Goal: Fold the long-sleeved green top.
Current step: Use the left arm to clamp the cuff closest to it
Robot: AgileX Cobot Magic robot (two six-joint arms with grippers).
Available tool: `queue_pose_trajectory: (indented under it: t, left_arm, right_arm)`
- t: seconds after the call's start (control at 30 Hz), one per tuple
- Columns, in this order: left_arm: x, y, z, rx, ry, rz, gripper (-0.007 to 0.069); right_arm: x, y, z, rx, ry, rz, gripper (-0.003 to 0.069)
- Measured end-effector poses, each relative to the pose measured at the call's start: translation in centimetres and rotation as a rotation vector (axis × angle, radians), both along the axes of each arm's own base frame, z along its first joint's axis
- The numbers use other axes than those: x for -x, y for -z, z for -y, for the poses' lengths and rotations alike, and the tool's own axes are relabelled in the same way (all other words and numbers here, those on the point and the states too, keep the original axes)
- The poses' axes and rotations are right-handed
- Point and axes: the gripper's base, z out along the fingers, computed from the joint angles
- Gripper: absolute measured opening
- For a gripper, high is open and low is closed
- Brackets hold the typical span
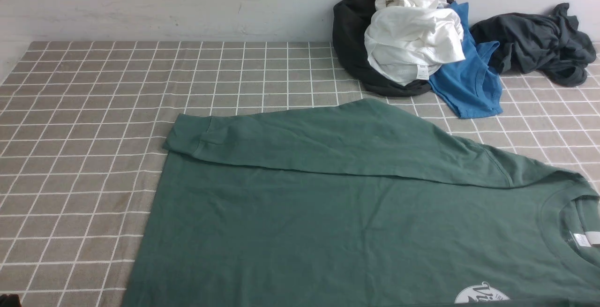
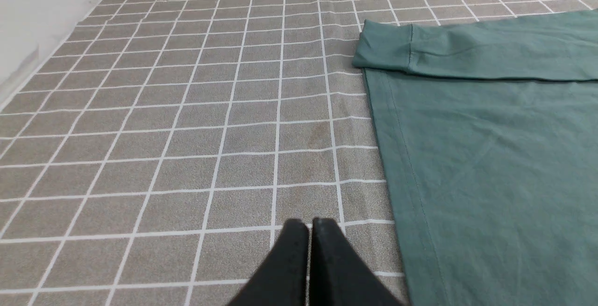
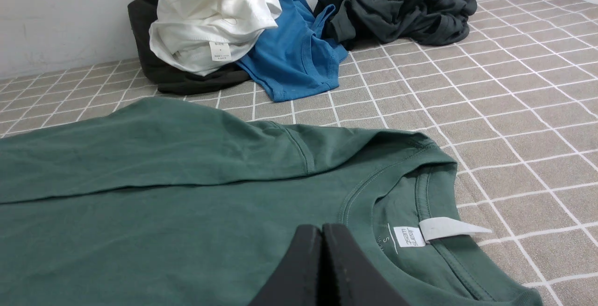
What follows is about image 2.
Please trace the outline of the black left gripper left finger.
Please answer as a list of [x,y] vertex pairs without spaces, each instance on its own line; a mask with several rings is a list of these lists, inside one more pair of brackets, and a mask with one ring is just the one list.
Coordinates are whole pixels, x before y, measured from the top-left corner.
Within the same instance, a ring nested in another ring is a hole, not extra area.
[[306,301],[309,231],[287,220],[271,251],[229,306],[303,306]]

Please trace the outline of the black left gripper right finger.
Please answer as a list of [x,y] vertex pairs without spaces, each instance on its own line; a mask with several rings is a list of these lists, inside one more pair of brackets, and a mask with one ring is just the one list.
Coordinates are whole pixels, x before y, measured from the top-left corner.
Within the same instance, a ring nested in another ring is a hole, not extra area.
[[330,218],[312,223],[309,304],[311,306],[401,306],[373,274]]

